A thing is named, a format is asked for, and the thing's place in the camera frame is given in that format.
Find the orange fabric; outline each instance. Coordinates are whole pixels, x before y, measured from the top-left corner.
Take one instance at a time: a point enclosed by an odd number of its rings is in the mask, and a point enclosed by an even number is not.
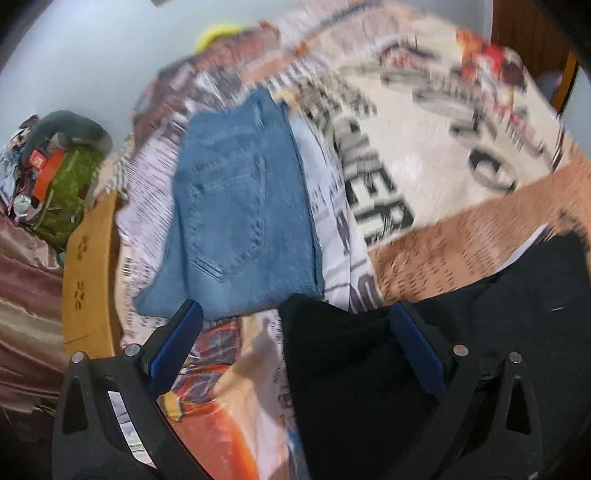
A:
[[[215,400],[200,406],[184,403],[182,408],[183,418],[170,423],[209,475],[216,480],[258,480],[256,461],[244,435]]]

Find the orange tag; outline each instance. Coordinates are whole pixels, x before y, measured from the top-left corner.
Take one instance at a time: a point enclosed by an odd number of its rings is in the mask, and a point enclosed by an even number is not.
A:
[[[35,150],[29,157],[29,163],[33,165],[38,171],[43,170],[49,159],[43,155],[39,150]]]
[[[39,171],[37,180],[35,181],[33,196],[40,202],[45,200],[45,195],[47,193],[47,189],[49,188],[49,184],[56,175],[57,170],[60,168],[61,162],[64,160],[65,155],[66,153],[63,150],[55,150],[55,152],[52,153],[51,158],[46,161],[47,165],[45,168]]]

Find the brown curtain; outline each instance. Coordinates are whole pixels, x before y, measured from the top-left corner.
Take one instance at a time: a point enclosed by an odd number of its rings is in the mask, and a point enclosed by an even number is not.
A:
[[[56,399],[67,355],[61,276],[45,242],[0,215],[0,405],[30,411]]]

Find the jeans back pocket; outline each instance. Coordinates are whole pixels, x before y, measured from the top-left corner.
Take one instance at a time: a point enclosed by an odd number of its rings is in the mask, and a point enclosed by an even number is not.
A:
[[[228,280],[264,247],[265,160],[243,151],[191,176],[185,222],[190,261]]]

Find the bedsheet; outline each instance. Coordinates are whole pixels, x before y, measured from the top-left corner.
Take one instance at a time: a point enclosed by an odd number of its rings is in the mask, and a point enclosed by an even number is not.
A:
[[[164,322],[139,317],[131,300],[161,261],[185,126],[197,111],[240,104],[254,87],[305,114],[339,156],[339,221],[350,247],[341,308],[357,313],[464,286],[499,268],[541,224],[580,228],[578,215],[588,215],[579,207],[557,219],[542,200],[547,190],[565,212],[580,204],[561,189],[586,160],[514,52],[393,2],[322,3],[220,40],[169,67],[142,97],[128,203],[117,215],[124,345],[143,343]],[[513,235],[528,202],[545,209]],[[466,223],[462,212],[482,203],[502,212],[503,228],[492,218]],[[276,310],[206,325],[162,407],[216,480],[307,478]]]

